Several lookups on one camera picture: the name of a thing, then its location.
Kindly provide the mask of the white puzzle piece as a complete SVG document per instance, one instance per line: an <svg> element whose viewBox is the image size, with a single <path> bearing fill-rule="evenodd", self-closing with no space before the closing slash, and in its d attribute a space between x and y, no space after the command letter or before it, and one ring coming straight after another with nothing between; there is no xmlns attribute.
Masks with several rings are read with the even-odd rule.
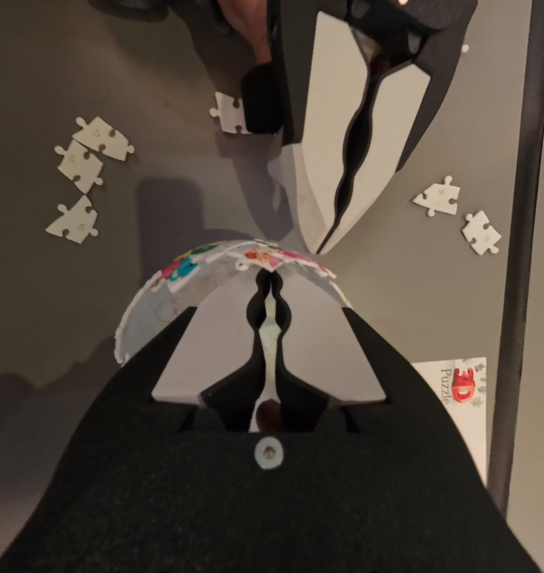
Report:
<svg viewBox="0 0 544 573"><path fill-rule="evenodd" d="M84 147L118 161L126 161L128 155L135 153L135 148L127 137L101 117L97 116L90 122L77 117L75 122L80 130L75 132L72 138Z"/></svg>
<svg viewBox="0 0 544 573"><path fill-rule="evenodd" d="M54 151L62 157L58 170L72 181L82 194L88 195L93 186L103 184L100 177L103 162L81 143L73 139L67 149L55 146Z"/></svg>
<svg viewBox="0 0 544 573"><path fill-rule="evenodd" d="M452 176L448 175L441 183L433 183L415 196L412 203L426 209L428 217L434 217L438 212L455 215L460 187L453 185L452 180Z"/></svg>
<svg viewBox="0 0 544 573"><path fill-rule="evenodd" d="M215 105L209 110L212 118L218 120L223 133L249 135L245 111L241 98L235 99L225 93L214 92Z"/></svg>
<svg viewBox="0 0 544 573"><path fill-rule="evenodd" d="M480 210L465 216L466 224L462 228L462 235L477 255L487 252L498 254L497 242L502 236L490 225L485 212Z"/></svg>
<svg viewBox="0 0 544 573"><path fill-rule="evenodd" d="M71 208L58 204L57 209L61 215L47 226L45 231L48 234L77 244L82 244L88 236L98 236L99 231L95 228L97 211L87 195L82 194Z"/></svg>

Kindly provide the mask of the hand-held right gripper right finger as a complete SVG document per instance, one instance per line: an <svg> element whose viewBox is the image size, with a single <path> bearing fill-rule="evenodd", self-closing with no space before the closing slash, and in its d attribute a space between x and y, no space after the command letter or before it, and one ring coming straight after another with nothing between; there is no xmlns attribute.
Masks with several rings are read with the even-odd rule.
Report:
<svg viewBox="0 0 544 573"><path fill-rule="evenodd" d="M276 302L276 394L286 430L314 430L326 410L387 396L345 311L332 295L289 269L271 276Z"/></svg>

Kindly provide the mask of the puzzle instruction sheet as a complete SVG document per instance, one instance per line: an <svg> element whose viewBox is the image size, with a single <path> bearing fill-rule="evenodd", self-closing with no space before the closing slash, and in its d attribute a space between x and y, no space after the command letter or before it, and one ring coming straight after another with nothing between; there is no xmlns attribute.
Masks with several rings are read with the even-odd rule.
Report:
<svg viewBox="0 0 544 573"><path fill-rule="evenodd" d="M485 357L411 364L436 394L487 482L487 359Z"/></svg>

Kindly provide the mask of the colourful puzzle ball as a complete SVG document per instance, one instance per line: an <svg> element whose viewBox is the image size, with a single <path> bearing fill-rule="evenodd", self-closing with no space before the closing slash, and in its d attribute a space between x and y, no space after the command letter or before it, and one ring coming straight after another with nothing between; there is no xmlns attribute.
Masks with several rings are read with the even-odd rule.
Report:
<svg viewBox="0 0 544 573"><path fill-rule="evenodd" d="M137 291L115 332L116 362L124 365L187 308L198 307L240 273L282 267L310 280L344 308L353 307L336 275L309 255L260 239L213 242L177 256Z"/></svg>

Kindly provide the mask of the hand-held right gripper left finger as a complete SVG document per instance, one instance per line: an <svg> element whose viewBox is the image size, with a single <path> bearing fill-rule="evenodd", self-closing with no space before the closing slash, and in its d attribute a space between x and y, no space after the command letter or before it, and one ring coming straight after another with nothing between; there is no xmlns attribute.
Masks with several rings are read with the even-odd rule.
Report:
<svg viewBox="0 0 544 573"><path fill-rule="evenodd" d="M248 269L197 308L152 391L156 402L216 411L227 430L249 430L266 382L259 329L268 271Z"/></svg>

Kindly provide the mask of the person's left hand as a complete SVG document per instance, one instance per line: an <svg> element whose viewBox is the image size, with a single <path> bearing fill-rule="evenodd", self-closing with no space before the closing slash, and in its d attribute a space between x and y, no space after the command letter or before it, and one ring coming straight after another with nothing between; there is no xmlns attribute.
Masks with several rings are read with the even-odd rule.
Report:
<svg viewBox="0 0 544 573"><path fill-rule="evenodd" d="M271 62L267 1L218 1L227 23L252 47L256 63Z"/></svg>

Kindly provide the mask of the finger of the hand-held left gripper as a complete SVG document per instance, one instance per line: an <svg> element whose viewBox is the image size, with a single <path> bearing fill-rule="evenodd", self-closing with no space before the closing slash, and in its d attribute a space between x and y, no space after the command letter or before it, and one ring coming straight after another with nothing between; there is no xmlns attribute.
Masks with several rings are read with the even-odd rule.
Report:
<svg viewBox="0 0 544 573"><path fill-rule="evenodd" d="M269 11L268 39L282 128L268 174L285 191L304 248L318 254L337 218L347 134L361 110L368 64L346 11Z"/></svg>
<svg viewBox="0 0 544 573"><path fill-rule="evenodd" d="M319 254L330 251L359 221L397 170L431 78L416 64L385 73L368 112L369 146L352 170L350 196Z"/></svg>

